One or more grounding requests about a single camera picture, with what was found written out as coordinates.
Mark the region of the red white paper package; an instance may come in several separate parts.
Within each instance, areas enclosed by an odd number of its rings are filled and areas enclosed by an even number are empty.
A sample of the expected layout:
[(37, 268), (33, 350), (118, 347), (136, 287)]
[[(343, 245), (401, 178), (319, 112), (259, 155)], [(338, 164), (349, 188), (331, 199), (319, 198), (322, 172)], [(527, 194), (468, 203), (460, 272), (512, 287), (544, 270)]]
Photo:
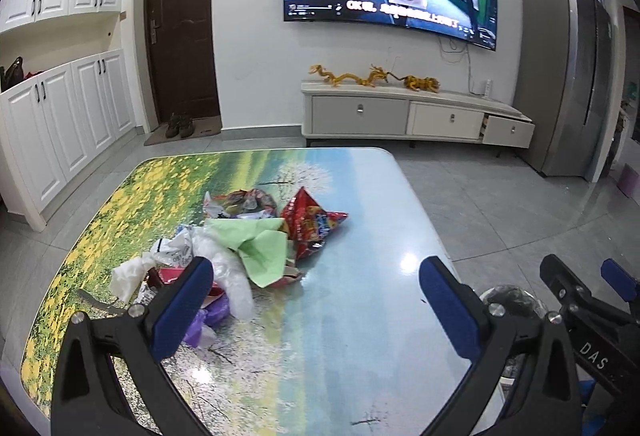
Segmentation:
[[(134, 303), (149, 304), (160, 289), (171, 285), (172, 282), (175, 282), (182, 272), (182, 268), (176, 267), (160, 267), (160, 269), (151, 268), (142, 280)], [(224, 290), (214, 282), (212, 289), (209, 290), (203, 300), (202, 308), (205, 309), (210, 305), (219, 302), (225, 295), (226, 293), (224, 293)]]

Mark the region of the white shoe cabinet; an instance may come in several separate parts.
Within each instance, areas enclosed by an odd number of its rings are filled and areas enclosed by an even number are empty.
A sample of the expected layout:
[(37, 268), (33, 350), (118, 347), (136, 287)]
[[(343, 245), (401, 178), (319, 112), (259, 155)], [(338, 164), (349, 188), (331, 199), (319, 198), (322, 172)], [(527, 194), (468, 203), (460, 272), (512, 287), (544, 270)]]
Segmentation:
[(1, 67), (25, 76), (1, 91), (1, 196), (32, 230), (136, 125), (121, 20), (122, 0), (1, 0)]

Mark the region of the grey refrigerator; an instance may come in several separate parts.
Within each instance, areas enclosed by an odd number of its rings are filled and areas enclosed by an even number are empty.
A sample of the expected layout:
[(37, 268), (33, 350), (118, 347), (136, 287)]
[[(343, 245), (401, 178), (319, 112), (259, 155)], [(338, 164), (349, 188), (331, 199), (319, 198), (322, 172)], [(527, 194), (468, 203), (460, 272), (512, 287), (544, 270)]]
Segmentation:
[(599, 0), (523, 0), (513, 105), (535, 131), (523, 159), (545, 177), (587, 176), (608, 111), (612, 30)]

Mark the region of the pair of dark shoes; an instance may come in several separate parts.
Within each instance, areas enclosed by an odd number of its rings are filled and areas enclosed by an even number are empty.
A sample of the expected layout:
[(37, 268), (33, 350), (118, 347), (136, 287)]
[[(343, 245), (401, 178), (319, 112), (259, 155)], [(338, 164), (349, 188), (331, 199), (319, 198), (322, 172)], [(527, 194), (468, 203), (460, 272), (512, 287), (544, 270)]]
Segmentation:
[(188, 138), (194, 134), (195, 125), (188, 115), (177, 115), (173, 113), (167, 123), (165, 131), (166, 138)]

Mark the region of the clear white plastic bag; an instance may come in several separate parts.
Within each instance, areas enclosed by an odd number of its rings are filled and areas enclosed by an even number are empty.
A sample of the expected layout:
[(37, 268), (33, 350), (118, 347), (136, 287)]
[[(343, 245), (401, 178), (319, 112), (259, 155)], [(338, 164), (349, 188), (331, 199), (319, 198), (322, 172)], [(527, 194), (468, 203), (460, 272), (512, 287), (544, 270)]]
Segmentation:
[(253, 292), (240, 256), (222, 244), (212, 227), (183, 226), (174, 237), (157, 239), (151, 248), (111, 270), (110, 292), (130, 304), (151, 269), (200, 277), (201, 294), (207, 286), (218, 286), (227, 297), (232, 317), (248, 320), (254, 316)]

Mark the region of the white trash bin black liner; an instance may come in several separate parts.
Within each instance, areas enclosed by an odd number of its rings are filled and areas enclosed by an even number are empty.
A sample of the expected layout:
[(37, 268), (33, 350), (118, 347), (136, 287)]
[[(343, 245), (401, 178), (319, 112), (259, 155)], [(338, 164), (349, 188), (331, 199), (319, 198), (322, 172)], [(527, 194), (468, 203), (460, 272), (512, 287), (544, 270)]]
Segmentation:
[[(487, 306), (501, 305), (508, 314), (523, 318), (544, 318), (548, 308), (533, 293), (514, 285), (499, 285), (487, 289), (480, 294), (480, 300)], [(508, 393), (523, 367), (525, 356), (513, 355), (506, 360), (500, 385), (504, 393)]]

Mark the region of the small purple bin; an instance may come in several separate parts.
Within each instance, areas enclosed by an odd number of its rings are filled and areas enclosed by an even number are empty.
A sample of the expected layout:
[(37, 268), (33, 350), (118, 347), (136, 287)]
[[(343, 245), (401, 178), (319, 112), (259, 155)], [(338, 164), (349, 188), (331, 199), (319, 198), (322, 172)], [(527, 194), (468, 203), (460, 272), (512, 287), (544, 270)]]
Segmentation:
[(639, 200), (639, 172), (634, 170), (629, 164), (625, 164), (620, 178), (617, 181), (617, 188), (627, 197), (635, 201)]

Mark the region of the dark brown entrance door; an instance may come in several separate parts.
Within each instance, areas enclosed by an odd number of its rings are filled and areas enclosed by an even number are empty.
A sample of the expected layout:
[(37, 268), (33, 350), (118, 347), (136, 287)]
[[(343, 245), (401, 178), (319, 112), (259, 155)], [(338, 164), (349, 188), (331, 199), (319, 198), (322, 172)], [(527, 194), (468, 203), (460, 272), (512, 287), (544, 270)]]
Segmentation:
[(144, 0), (144, 6), (158, 121), (218, 117), (212, 0)]

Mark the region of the golden dragon ornament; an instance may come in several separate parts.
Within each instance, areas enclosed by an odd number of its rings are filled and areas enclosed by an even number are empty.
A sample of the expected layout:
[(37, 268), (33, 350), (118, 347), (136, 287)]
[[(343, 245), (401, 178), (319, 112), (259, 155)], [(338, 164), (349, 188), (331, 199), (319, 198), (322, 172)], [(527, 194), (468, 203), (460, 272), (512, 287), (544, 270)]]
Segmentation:
[(410, 91), (438, 93), (440, 90), (440, 83), (435, 78), (419, 78), (413, 74), (408, 74), (408, 76), (405, 77), (398, 77), (396, 74), (393, 74), (393, 72), (374, 65), (370, 67), (369, 74), (366, 78), (361, 78), (357, 76), (357, 74), (351, 74), (350, 72), (334, 74), (332, 71), (329, 71), (320, 64), (311, 65), (309, 67), (308, 74), (318, 74), (318, 76), (321, 77), (326, 84), (331, 85), (332, 88), (337, 88), (337, 86), (344, 81), (352, 81), (360, 86), (365, 86), (366, 88), (374, 88), (378, 81), (388, 83), (390, 82), (390, 78), (392, 78), (395, 82), (399, 82), (405, 89)]

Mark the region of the white tv cabinet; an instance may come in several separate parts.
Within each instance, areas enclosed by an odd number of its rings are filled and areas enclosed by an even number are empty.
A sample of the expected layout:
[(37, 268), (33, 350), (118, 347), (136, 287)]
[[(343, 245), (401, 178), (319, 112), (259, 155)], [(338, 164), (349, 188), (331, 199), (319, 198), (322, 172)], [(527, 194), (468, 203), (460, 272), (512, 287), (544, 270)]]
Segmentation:
[(393, 86), (367, 88), (304, 82), (307, 141), (329, 138), (453, 141), (529, 147), (535, 124), (498, 100), (450, 92), (412, 92)]

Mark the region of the black handbag on shelf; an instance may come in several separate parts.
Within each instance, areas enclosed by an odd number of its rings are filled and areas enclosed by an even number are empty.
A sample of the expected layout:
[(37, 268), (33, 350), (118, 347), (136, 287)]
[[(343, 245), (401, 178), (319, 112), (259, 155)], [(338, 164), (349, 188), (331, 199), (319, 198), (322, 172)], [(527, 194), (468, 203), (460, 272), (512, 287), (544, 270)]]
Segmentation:
[(25, 80), (23, 63), (23, 57), (17, 56), (8, 68), (1, 67), (2, 92), (6, 92), (8, 89), (11, 89), (12, 86), (20, 84)]

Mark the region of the red snack chip bag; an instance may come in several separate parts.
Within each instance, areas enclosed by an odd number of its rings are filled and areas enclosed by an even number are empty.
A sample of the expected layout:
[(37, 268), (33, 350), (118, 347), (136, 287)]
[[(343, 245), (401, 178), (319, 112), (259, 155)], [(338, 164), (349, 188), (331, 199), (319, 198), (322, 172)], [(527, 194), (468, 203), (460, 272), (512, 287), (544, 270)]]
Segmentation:
[(320, 250), (329, 234), (342, 225), (348, 214), (326, 211), (300, 187), (280, 214), (288, 240), (293, 242), (294, 260), (299, 261)]

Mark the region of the colourful crumpled snack wrapper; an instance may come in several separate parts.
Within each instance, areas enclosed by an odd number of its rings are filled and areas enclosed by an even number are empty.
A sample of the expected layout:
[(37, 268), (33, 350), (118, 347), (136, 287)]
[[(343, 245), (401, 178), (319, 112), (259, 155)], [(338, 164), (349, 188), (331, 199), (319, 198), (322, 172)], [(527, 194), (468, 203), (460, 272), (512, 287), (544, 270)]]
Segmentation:
[(278, 206), (262, 189), (239, 189), (218, 196), (206, 193), (203, 212), (208, 219), (270, 219), (278, 215)]

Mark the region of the brown door mat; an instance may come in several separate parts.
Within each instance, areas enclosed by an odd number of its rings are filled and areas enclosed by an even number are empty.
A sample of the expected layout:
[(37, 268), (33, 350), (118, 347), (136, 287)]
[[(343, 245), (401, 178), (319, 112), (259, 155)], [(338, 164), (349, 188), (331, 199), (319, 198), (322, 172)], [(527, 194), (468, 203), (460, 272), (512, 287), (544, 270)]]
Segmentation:
[(183, 141), (184, 139), (202, 138), (218, 135), (221, 132), (221, 116), (174, 120), (161, 124), (144, 141), (144, 146)]

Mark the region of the purple plastic bag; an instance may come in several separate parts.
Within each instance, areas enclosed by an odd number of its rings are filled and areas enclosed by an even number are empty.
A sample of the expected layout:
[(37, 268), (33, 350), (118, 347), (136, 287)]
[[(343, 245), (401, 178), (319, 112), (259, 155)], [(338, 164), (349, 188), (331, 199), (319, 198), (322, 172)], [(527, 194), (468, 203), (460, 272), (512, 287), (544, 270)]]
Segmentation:
[(230, 305), (227, 294), (219, 291), (213, 297), (207, 297), (204, 306), (196, 313), (183, 343), (193, 348), (206, 348), (217, 340), (215, 329), (230, 316)]

